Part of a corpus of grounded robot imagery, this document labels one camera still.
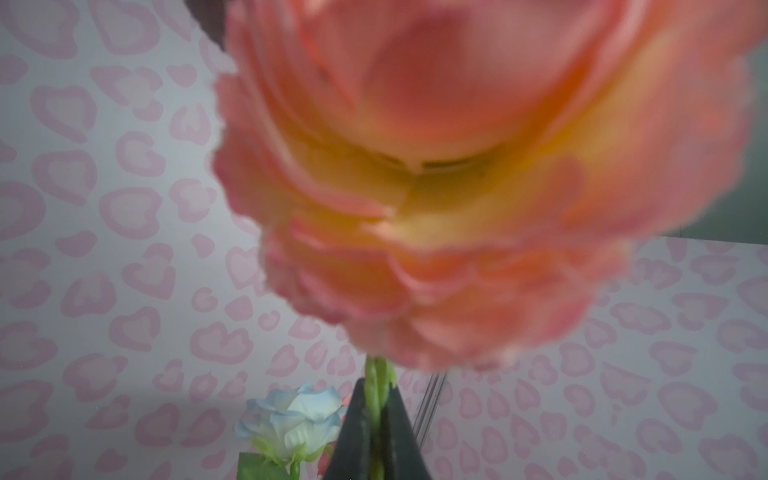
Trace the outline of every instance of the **green stem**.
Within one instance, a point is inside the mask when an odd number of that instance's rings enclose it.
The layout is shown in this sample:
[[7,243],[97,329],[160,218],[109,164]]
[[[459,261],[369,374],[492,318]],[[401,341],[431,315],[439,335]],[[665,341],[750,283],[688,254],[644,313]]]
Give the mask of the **green stem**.
[[366,357],[366,407],[371,412],[372,434],[376,438],[382,422],[382,408],[379,401],[379,369],[376,368],[376,359]]
[[371,451],[370,480],[384,480],[384,458],[382,457],[381,417],[382,410],[389,399],[389,388],[397,387],[397,373],[389,360],[366,357],[366,407],[371,412]]
[[294,462],[290,464],[291,480],[299,480],[300,476],[301,476],[301,462]]

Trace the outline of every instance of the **dark object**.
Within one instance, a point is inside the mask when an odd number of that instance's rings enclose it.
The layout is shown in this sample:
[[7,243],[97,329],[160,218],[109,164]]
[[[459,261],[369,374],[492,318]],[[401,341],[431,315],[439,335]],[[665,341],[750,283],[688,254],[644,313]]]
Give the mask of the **dark object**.
[[229,0],[184,0],[208,38],[224,50],[224,12]]
[[[355,385],[339,441],[323,480],[368,480],[373,439],[364,385],[365,379],[359,379]],[[382,411],[380,441],[384,451],[385,480],[432,480],[397,388],[389,390],[389,399]]]

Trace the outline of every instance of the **blue rose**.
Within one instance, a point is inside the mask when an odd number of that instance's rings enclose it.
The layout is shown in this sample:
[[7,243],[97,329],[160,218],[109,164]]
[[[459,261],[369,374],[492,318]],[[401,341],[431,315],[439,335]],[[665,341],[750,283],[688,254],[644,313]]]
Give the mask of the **blue rose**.
[[265,399],[247,401],[235,433],[281,465],[311,462],[339,438],[342,402],[335,388],[315,392],[310,382],[298,390],[275,389]]

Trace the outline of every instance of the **orange flower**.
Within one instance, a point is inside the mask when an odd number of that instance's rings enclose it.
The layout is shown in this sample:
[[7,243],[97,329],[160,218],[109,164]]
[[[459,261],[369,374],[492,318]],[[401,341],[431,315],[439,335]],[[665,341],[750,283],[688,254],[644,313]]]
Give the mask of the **orange flower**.
[[764,0],[235,0],[215,169],[296,311],[496,368],[736,183],[766,34]]

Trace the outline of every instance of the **wallpaper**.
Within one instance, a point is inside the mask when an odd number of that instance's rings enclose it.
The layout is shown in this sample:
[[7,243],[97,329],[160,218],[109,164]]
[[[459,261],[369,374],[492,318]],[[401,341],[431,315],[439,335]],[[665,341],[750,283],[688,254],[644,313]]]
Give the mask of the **wallpaper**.
[[434,480],[768,478],[768,247],[643,245],[565,341],[452,372]]
[[246,399],[351,392],[211,176],[233,64],[182,0],[0,0],[0,45],[1,480],[233,480]]

